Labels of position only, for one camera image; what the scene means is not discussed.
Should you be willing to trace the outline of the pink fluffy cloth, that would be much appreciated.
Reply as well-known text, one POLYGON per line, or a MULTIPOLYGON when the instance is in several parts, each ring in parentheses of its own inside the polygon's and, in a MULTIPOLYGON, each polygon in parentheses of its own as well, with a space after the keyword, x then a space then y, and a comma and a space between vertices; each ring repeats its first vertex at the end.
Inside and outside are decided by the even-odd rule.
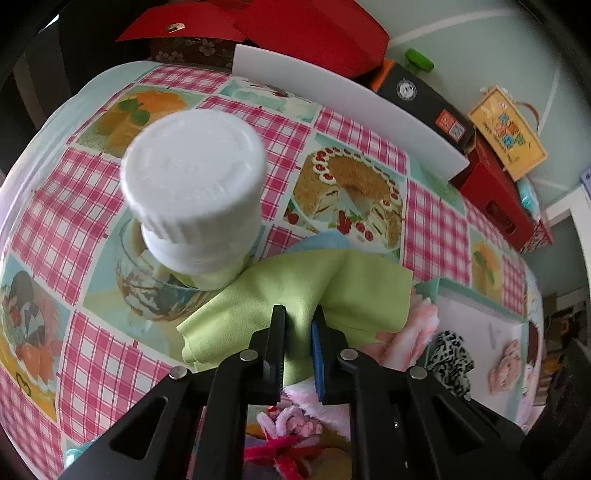
MULTIPOLYGON (((378 332, 376 341, 361 348, 381 366, 406 371, 414 366, 439 327, 439 309, 429 298, 412 294, 408 320, 400 332, 378 332)), ((351 439, 349 407, 346 405, 325 406, 318 400, 313 378, 287 386, 283 396, 304 411, 304 414, 322 423, 335 433, 351 439)))

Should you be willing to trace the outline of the red gift bag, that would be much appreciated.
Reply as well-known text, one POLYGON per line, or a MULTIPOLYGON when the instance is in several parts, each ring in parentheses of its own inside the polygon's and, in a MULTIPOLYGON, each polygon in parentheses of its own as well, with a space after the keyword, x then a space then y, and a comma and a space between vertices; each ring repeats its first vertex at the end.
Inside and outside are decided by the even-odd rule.
POLYGON ((381 67, 390 42, 355 1, 177 1, 146 10, 119 39, 197 37, 250 43, 346 78, 381 67))

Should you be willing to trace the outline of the white teal rimmed tray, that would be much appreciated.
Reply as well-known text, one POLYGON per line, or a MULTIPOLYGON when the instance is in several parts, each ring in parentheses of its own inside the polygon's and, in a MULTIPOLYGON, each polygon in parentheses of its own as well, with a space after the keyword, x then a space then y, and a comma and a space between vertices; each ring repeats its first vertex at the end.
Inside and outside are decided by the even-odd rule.
POLYGON ((439 309, 439 332, 451 330, 463 337, 475 368, 469 373, 471 397, 489 409, 517 422, 524 398, 524 382, 531 373, 526 365, 529 323, 525 317, 444 277, 415 286, 416 293, 429 297, 439 309), (521 375, 509 392, 491 395, 488 373, 502 358, 505 346, 518 339, 521 344, 521 375))

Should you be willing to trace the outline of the pink scrunchie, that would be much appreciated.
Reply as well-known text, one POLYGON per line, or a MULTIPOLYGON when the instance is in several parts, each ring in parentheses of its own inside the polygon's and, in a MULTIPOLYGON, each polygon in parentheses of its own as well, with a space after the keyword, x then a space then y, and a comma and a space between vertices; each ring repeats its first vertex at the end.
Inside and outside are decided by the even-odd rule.
POLYGON ((521 344, 518 339, 509 342, 498 364, 488 373, 491 395, 512 390, 521 375, 521 344))

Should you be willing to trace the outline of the leopard print scrunchie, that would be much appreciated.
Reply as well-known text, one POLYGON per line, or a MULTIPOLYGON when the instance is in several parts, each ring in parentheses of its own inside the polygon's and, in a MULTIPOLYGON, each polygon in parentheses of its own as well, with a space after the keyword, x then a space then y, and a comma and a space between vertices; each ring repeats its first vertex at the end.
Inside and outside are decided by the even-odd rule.
POLYGON ((426 362, 432 374, 453 395, 464 400, 471 399, 469 373, 475 368, 472 355, 465 347, 462 336, 446 330, 437 335, 426 362))

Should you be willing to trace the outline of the patchwork dessert print tablecloth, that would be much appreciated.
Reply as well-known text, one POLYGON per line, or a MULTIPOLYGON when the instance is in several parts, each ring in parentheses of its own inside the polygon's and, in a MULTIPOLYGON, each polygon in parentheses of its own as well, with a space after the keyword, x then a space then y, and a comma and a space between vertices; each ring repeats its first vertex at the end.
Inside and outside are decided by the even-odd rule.
POLYGON ((1 424, 25 464, 55 479, 88 442, 183 363, 177 327, 215 293, 184 285, 139 245, 120 187, 125 149, 155 121, 207 109, 245 120, 266 147, 262 227, 249 269, 345 247, 444 277, 529 323, 518 421, 540 375, 535 277, 451 184, 389 140, 315 101, 240 76, 134 62, 59 107, 1 188, 1 424))

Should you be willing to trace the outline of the pink patterned box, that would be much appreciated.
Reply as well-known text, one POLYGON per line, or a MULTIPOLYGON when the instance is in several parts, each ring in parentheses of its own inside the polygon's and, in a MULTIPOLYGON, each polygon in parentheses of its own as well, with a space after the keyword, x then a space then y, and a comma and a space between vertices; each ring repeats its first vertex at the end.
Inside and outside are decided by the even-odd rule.
POLYGON ((554 243, 551 228, 545 216, 541 216, 529 240, 523 245, 522 254, 531 253, 538 248, 550 246, 554 243))

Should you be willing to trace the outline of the light blue wipes pack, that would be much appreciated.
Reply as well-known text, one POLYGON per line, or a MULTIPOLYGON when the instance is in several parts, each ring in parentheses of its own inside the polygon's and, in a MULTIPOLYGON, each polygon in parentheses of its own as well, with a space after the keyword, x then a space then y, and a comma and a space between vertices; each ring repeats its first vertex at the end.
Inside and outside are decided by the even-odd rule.
POLYGON ((516 186, 523 209, 530 215, 533 221, 541 218, 541 207, 537 192, 527 176, 516 181, 516 186))

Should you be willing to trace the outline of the dark floral box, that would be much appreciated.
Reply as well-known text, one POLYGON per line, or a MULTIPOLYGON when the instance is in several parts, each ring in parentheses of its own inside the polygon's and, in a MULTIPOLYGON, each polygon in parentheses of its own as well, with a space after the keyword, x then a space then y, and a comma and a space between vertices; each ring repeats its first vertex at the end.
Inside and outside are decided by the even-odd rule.
POLYGON ((150 58, 160 63, 231 71, 236 45, 235 41, 206 37, 155 38, 150 41, 150 58))

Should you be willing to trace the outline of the white cap supplement bottle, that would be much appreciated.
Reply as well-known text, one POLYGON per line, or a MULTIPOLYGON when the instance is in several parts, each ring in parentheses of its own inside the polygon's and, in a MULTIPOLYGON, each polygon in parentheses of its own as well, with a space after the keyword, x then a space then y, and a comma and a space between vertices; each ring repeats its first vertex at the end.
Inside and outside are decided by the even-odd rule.
POLYGON ((198 290, 228 286, 262 227, 266 148, 235 115, 193 109, 144 128, 120 186, 151 255, 198 290))

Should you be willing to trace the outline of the green microfiber cloth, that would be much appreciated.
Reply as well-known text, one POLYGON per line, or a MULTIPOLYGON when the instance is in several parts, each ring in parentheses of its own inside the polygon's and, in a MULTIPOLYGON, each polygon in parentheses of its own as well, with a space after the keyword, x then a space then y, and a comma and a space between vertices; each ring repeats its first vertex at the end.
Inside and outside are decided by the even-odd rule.
POLYGON ((273 307, 287 310, 283 382, 311 377, 311 319, 321 307, 329 327, 349 346, 369 345, 380 332, 399 332, 410 311, 411 270, 377 254, 322 249, 276 255, 242 273, 178 325, 183 361, 216 367, 270 326, 273 307))

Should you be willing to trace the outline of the pink red chenille flower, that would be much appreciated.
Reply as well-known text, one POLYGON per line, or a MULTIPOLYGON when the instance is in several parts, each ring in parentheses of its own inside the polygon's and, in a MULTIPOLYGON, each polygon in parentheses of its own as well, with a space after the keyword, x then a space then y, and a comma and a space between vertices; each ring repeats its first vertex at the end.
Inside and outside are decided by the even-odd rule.
POLYGON ((297 405, 267 407, 256 422, 263 443, 245 447, 245 463, 273 467, 281 479, 310 479, 311 460, 322 454, 322 422, 297 405))

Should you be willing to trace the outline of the red cardboard box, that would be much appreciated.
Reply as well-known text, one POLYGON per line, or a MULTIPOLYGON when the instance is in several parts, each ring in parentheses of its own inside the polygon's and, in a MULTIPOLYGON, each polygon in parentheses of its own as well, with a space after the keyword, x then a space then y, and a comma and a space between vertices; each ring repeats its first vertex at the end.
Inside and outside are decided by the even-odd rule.
POLYGON ((532 237, 536 224, 522 207, 517 187, 486 139, 476 132, 469 166, 451 183, 500 231, 517 251, 532 237))

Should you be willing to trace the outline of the black rectangular box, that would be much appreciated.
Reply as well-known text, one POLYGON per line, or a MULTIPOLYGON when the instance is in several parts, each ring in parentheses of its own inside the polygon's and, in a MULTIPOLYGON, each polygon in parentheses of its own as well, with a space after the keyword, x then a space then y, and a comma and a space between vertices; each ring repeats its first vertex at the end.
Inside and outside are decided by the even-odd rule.
POLYGON ((397 105, 430 127, 456 150, 468 154, 474 146, 475 128, 452 103, 403 63, 384 59, 370 81, 370 90, 397 105))

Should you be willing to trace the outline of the white long board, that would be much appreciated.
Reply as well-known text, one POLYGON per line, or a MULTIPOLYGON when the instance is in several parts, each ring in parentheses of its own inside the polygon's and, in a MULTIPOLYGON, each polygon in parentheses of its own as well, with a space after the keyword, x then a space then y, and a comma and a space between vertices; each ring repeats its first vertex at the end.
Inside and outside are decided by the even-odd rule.
POLYGON ((444 180, 469 166, 468 158, 428 125, 376 92, 322 67, 239 44, 232 73, 301 95, 362 124, 444 180))

